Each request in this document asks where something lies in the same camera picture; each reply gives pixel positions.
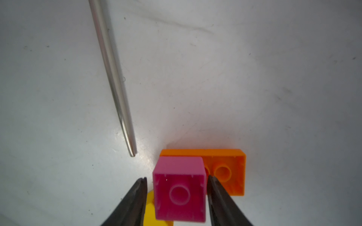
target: pink lego brick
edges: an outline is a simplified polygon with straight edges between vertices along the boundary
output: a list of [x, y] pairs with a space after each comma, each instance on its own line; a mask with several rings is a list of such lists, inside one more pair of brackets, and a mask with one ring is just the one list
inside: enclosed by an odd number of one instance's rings
[[160, 157], [153, 190], [157, 220], [205, 222], [206, 172], [201, 157]]

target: lego brick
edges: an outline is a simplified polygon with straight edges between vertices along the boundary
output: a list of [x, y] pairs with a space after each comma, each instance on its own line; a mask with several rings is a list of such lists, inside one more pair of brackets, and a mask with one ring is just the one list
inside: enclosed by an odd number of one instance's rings
[[207, 177], [217, 177], [229, 195], [244, 195], [246, 155], [240, 149], [165, 149], [160, 156], [200, 156]]
[[143, 218], [143, 226], [173, 226], [173, 221], [159, 221], [155, 214], [155, 199], [153, 191], [147, 194], [146, 210]]
[[206, 173], [201, 157], [160, 157], [153, 190], [156, 219], [205, 222]]

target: metal rod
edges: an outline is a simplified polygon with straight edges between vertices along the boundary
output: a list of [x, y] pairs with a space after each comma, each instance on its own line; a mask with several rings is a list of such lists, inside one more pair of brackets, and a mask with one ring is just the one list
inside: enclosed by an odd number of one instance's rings
[[131, 115], [126, 99], [126, 92], [122, 84], [117, 69], [117, 64], [112, 50], [111, 41], [108, 34], [106, 21], [104, 19], [100, 0], [89, 0], [90, 10], [92, 11], [94, 26], [96, 27], [99, 46], [101, 48], [104, 66], [111, 86], [114, 103], [121, 122], [123, 135], [125, 136], [128, 151], [131, 157], [137, 153], [136, 140], [134, 136]]

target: white surface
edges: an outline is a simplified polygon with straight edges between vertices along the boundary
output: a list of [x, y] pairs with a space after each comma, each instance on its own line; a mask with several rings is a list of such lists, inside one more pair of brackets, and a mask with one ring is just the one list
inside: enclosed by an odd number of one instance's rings
[[1, 225], [100, 225], [166, 147], [241, 148], [255, 226], [360, 225], [360, 1], [108, 8], [135, 158], [88, 1], [0, 3]]

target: lego stud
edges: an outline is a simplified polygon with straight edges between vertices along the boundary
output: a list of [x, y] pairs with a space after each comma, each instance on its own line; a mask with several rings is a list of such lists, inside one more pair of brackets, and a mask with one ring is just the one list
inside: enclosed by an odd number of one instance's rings
[[169, 192], [170, 200], [178, 206], [186, 205], [191, 198], [190, 190], [185, 184], [175, 184]]
[[206, 172], [206, 179], [208, 179], [209, 175], [210, 175], [210, 170], [209, 170], [209, 167], [204, 164], [204, 167], [205, 167], [205, 172]]
[[220, 182], [227, 182], [231, 178], [231, 169], [223, 162], [216, 162], [212, 166], [214, 176]]

